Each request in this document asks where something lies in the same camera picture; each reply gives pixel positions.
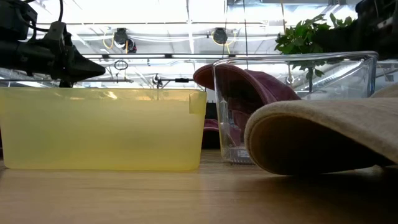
beige cloth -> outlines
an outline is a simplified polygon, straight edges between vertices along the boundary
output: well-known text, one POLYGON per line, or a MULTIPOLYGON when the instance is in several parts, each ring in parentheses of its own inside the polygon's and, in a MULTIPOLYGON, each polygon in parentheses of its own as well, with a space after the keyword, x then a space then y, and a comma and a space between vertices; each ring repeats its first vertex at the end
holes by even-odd
POLYGON ((249 119, 246 149, 275 174, 305 175, 398 163, 398 84, 369 99, 282 101, 249 119))

wooden table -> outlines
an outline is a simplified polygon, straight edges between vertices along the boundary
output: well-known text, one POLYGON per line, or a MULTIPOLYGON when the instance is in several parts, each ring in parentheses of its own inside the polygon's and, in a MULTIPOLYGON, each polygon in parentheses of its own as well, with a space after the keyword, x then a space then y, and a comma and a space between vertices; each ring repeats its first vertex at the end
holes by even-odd
POLYGON ((283 177, 203 151, 193 172, 10 170, 0 223, 398 223, 398 171, 283 177))

yellow plastic bin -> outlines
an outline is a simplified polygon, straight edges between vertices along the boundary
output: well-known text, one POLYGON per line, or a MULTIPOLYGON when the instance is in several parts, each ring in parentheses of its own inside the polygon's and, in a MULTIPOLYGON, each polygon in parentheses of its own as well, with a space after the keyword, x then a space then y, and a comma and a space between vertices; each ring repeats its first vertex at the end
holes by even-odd
POLYGON ((12 169, 192 170, 206 93, 0 88, 4 163, 12 169))

green plant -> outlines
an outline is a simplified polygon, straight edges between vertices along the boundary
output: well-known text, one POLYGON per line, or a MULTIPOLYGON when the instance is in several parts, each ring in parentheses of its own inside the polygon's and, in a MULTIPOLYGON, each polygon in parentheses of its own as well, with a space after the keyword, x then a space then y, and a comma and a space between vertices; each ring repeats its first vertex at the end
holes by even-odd
MULTIPOLYGON (((324 50, 312 40, 313 35, 320 30, 329 30, 331 27, 325 22, 324 14, 315 16, 313 19, 300 21, 295 27, 286 28, 285 34, 278 34, 275 40, 277 45, 275 50, 279 50, 281 54, 314 54, 323 53, 324 50)), ((347 17, 343 22, 342 19, 336 19, 333 13, 330 14, 330 19, 335 28, 346 27, 350 25, 353 20, 347 17)), ((292 69, 300 66, 300 70, 306 71, 306 78, 309 80, 309 89, 312 91, 312 78, 314 75, 321 77, 324 73, 316 69, 316 66, 322 66, 326 63, 336 63, 336 60, 313 60, 313 61, 299 61, 291 62, 292 69)))

white ceiling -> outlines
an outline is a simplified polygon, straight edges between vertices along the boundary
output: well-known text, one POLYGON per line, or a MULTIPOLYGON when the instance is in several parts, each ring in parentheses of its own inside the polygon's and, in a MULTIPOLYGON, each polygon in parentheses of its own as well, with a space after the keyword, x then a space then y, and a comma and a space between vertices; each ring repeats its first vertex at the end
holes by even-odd
MULTIPOLYGON (((73 35, 73 43, 82 54, 120 54, 121 49, 107 49, 103 39, 111 45, 112 33, 125 27, 134 39, 139 54, 245 54, 246 41, 249 54, 277 54, 275 36, 283 32, 282 19, 287 26, 300 20, 311 19, 320 13, 334 12, 337 18, 356 17, 355 4, 348 0, 345 6, 329 6, 329 0, 284 0, 284 17, 280 0, 246 0, 246 13, 242 1, 228 4, 224 0, 63 0, 63 22, 73 35), (226 27, 228 47, 216 45, 211 32, 226 27)), ((37 0, 30 4, 39 14, 38 27, 46 28, 58 19, 59 0, 37 0)), ((134 83, 118 86, 146 85, 155 73, 163 77, 192 78, 196 69, 210 63, 196 60, 152 59, 129 62, 126 76, 134 83)), ((114 87, 112 83, 102 86, 114 87)), ((194 83, 170 83, 169 88, 197 88, 194 83)))

